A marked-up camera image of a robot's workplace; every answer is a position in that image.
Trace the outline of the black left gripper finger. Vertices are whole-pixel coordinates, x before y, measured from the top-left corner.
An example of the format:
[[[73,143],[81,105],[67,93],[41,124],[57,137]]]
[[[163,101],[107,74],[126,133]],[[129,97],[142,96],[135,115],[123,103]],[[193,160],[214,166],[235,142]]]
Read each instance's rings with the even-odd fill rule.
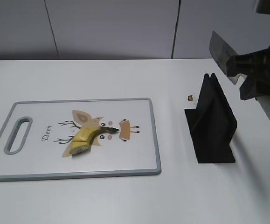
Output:
[[[267,49],[244,55],[233,55],[226,62],[226,76],[244,74],[250,77],[270,77]]]

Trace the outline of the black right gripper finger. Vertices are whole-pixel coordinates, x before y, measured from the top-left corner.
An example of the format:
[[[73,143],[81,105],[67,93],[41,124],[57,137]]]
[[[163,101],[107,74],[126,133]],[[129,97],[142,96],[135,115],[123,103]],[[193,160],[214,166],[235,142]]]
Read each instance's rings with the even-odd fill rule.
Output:
[[[270,85],[256,80],[253,77],[246,77],[240,86],[240,99],[248,100],[260,96],[270,96]]]

